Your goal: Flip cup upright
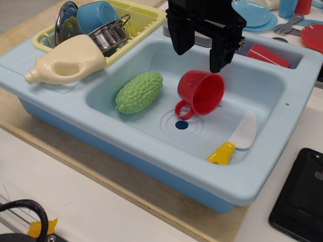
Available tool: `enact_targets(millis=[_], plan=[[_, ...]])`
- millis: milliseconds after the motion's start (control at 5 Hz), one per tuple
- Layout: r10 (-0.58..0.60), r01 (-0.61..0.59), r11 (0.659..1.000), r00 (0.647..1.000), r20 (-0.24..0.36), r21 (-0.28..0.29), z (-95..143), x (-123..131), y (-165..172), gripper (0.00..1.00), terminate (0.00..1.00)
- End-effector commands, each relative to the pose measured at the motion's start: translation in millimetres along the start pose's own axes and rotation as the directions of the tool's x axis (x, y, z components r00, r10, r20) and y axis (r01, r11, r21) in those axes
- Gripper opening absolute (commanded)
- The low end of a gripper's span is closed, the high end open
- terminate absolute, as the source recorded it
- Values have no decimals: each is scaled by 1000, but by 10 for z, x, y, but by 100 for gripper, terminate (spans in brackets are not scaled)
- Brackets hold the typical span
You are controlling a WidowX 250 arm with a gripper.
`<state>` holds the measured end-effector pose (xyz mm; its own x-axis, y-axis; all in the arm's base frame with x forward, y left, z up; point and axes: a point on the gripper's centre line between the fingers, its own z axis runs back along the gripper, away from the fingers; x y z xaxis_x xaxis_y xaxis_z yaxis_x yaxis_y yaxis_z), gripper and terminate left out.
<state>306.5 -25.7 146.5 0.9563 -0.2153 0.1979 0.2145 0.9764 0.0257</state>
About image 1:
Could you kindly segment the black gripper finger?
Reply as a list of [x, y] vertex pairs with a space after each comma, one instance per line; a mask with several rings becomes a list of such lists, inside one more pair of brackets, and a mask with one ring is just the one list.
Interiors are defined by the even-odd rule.
[[212, 46], [209, 52], [209, 68], [212, 73], [219, 73], [224, 66], [231, 63], [235, 52], [245, 45], [245, 37], [242, 31], [238, 31], [214, 32], [210, 38]]
[[195, 44], [195, 31], [186, 18], [167, 15], [167, 19], [173, 48], [178, 55], [183, 55]]

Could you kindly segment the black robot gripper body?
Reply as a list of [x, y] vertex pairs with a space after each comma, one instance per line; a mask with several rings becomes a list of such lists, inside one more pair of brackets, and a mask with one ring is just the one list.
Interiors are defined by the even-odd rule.
[[240, 33], [247, 24], [231, 1], [168, 1], [166, 13], [171, 33]]

